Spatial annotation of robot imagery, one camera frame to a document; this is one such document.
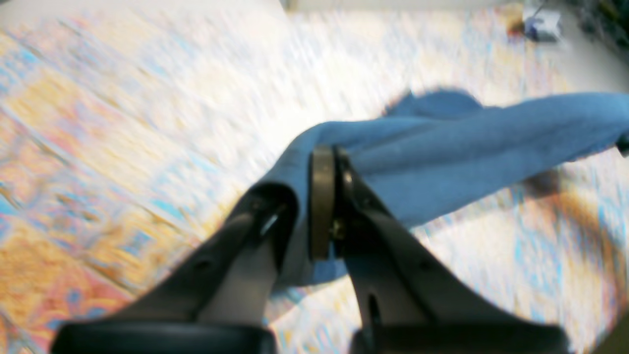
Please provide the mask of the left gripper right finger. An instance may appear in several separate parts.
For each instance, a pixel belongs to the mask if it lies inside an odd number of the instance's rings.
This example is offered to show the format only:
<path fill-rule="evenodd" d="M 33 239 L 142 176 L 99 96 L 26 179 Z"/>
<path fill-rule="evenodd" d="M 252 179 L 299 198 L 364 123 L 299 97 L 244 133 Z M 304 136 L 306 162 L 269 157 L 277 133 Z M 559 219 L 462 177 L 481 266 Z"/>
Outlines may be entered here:
<path fill-rule="evenodd" d="M 557 325 L 521 320 L 463 284 L 387 210 L 345 151 L 310 157 L 313 260 L 344 260 L 362 328 L 352 354 L 566 354 Z"/>

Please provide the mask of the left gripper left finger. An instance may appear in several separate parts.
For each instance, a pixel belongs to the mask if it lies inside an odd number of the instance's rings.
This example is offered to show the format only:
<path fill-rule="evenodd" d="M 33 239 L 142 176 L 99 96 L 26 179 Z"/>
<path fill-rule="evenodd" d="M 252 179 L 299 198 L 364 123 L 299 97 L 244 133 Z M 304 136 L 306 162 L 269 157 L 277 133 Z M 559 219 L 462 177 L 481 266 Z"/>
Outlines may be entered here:
<path fill-rule="evenodd" d="M 261 318 L 296 217 L 287 186 L 255 186 L 163 282 L 112 315 L 63 325 L 50 352 L 276 354 Z"/>

